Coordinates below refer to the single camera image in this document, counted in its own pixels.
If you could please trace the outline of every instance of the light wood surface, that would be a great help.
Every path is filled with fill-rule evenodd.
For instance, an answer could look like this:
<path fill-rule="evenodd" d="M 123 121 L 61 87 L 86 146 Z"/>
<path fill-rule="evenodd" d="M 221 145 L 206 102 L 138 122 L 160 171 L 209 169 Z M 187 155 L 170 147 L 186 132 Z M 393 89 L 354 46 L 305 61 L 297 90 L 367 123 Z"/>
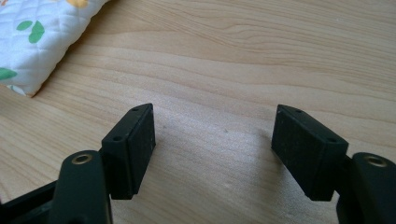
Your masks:
<path fill-rule="evenodd" d="M 271 150 L 278 104 L 396 161 L 396 3 L 113 0 L 32 99 L 0 88 L 0 198 L 57 179 L 128 109 L 157 146 L 115 223 L 337 223 Z"/>

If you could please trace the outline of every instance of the patterned cloth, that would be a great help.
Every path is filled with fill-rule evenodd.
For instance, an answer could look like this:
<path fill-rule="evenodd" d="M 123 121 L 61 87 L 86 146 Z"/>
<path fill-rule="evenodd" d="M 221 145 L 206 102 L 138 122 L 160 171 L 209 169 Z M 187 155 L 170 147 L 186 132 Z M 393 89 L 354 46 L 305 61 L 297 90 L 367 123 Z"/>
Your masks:
<path fill-rule="evenodd" d="M 33 96 L 108 0 L 0 0 L 0 83 Z"/>

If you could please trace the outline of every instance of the metal screw hole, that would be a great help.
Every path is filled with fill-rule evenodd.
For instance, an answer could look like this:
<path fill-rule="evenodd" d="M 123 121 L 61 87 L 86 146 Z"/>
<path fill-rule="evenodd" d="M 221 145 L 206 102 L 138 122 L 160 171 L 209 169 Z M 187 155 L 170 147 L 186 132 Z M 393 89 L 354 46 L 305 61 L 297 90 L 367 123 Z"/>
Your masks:
<path fill-rule="evenodd" d="M 86 217 L 74 217 L 67 222 L 67 224 L 84 224 L 87 222 Z"/>
<path fill-rule="evenodd" d="M 334 138 L 327 138 L 327 140 L 329 140 L 329 142 L 337 142 L 337 140 L 335 140 Z"/>
<path fill-rule="evenodd" d="M 92 155 L 90 154 L 81 154 L 73 158 L 72 163 L 75 165 L 81 165 L 85 162 L 92 160 Z"/>
<path fill-rule="evenodd" d="M 113 141 L 115 141 L 115 142 L 119 142 L 120 140 L 122 140 L 122 137 L 121 137 L 121 136 L 115 136 L 115 137 L 113 137 Z"/>
<path fill-rule="evenodd" d="M 386 167 L 388 166 L 387 163 L 378 158 L 378 157 L 374 157 L 374 156 L 366 156 L 364 157 L 364 159 L 367 160 L 368 163 L 372 164 L 373 166 L 377 166 L 377 167 Z"/>

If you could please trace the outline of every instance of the black plastic bracket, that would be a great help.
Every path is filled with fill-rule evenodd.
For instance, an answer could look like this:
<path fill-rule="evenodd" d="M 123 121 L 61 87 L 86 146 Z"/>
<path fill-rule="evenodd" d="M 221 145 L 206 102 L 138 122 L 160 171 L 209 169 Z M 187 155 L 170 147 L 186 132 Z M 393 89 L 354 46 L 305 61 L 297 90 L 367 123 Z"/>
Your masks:
<path fill-rule="evenodd" d="M 108 194 L 113 199 L 137 194 L 154 147 L 153 105 L 134 107 L 99 152 L 71 155 L 58 181 L 0 204 L 0 223 L 112 223 Z"/>
<path fill-rule="evenodd" d="M 370 153 L 350 159 L 348 143 L 306 114 L 279 105 L 272 149 L 312 201 L 340 194 L 341 224 L 396 223 L 396 165 Z"/>
<path fill-rule="evenodd" d="M 155 147 L 152 104 L 130 111 L 102 140 L 111 199 L 130 200 L 137 194 Z"/>

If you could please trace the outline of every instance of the green leaf pattern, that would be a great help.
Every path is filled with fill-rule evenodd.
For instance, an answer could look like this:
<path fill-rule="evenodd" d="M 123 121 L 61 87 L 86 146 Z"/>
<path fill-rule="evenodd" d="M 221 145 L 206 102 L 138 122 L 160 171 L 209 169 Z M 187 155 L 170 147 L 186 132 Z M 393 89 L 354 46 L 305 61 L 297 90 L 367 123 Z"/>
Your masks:
<path fill-rule="evenodd" d="M 17 30 L 19 30 L 19 31 L 26 30 L 26 29 L 29 28 L 32 24 L 33 24 L 32 21 L 23 21 L 23 22 L 21 22 L 21 23 L 18 25 Z"/>
<path fill-rule="evenodd" d="M 16 72 L 14 72 L 10 69 L 7 69 L 7 68 L 0 67 L 0 80 L 12 78 L 12 77 L 15 77 L 16 75 L 17 75 Z"/>
<path fill-rule="evenodd" d="M 23 21 L 18 25 L 17 30 L 24 31 L 27 28 L 31 27 L 32 24 L 33 24 L 32 21 Z M 43 24 L 41 24 L 40 21 L 36 21 L 35 25 L 32 28 L 32 32 L 29 34 L 29 42 L 31 44 L 37 43 L 41 39 L 44 33 L 45 33 L 45 29 Z"/>

